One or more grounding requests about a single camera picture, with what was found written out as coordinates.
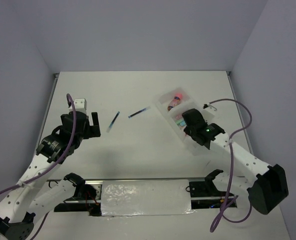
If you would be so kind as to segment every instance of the clear plastic wrap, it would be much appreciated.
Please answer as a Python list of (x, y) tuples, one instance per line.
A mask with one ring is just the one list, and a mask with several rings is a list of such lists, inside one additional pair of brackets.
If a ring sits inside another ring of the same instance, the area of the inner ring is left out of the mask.
[(101, 194), (103, 216), (183, 215), (193, 212), (189, 181), (104, 181)]

